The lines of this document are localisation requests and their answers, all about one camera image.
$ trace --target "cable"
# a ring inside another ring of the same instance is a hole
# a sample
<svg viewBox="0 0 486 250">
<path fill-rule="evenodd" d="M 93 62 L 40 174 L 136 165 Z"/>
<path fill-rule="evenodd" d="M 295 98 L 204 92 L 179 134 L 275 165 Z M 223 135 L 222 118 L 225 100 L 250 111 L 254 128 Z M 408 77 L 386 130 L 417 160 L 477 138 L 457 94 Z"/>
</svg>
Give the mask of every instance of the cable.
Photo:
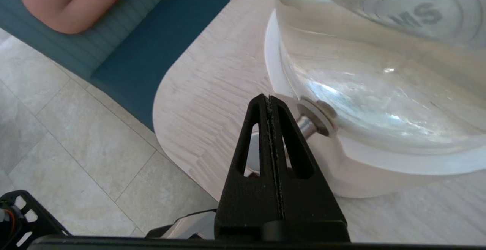
<svg viewBox="0 0 486 250">
<path fill-rule="evenodd" d="M 7 210 L 7 209 L 4 209 L 5 212 L 7 212 L 10 217 L 12 218 L 12 229 L 10 230 L 10 236 L 9 237 L 12 237 L 12 235 L 14 234 L 14 231 L 15 231 L 15 216 L 14 216 L 14 213 L 10 210 Z"/>
</svg>

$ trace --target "teal sofa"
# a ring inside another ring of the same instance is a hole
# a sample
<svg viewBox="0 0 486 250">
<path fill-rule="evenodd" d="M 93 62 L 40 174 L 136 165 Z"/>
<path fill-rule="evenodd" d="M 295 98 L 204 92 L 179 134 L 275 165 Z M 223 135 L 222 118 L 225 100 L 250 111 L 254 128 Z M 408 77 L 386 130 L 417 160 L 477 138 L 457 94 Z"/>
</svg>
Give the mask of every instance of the teal sofa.
<svg viewBox="0 0 486 250">
<path fill-rule="evenodd" d="M 163 76 L 230 0 L 119 0 L 89 30 L 56 32 L 21 0 L 0 0 L 0 28 L 107 93 L 153 130 Z"/>
</svg>

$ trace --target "wooden table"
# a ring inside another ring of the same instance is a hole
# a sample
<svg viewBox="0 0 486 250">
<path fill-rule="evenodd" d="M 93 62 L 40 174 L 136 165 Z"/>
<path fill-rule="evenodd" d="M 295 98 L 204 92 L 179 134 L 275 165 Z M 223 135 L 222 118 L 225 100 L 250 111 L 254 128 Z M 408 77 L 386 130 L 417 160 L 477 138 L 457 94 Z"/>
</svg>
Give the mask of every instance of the wooden table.
<svg viewBox="0 0 486 250">
<path fill-rule="evenodd" d="M 153 106 L 168 157 L 216 200 L 248 102 L 272 93 L 264 60 L 273 0 L 231 0 L 172 65 Z M 486 245 L 486 174 L 401 193 L 338 198 L 354 242 Z"/>
</svg>

